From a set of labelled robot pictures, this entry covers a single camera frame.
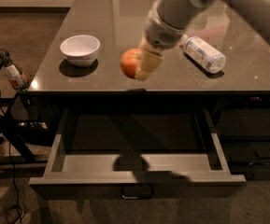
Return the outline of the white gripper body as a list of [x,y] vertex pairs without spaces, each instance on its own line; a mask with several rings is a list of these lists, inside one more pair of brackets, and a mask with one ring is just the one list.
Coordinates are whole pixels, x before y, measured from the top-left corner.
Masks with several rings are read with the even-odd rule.
[[164,21],[154,3],[146,18],[143,36],[156,49],[173,48],[184,35],[183,29],[174,28]]

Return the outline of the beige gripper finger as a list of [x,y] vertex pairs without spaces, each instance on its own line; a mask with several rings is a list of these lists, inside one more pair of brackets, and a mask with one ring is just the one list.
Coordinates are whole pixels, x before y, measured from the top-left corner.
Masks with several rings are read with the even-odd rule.
[[135,71],[135,79],[146,80],[163,61],[163,53],[154,48],[143,36],[138,46],[142,50],[141,61]]

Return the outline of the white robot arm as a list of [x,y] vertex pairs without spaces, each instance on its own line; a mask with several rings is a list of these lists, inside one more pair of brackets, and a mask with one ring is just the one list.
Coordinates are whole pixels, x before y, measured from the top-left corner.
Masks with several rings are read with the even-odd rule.
[[155,0],[139,44],[135,78],[147,79],[162,62],[163,51],[173,48],[188,25],[217,4],[226,13],[233,11],[270,46],[270,0]]

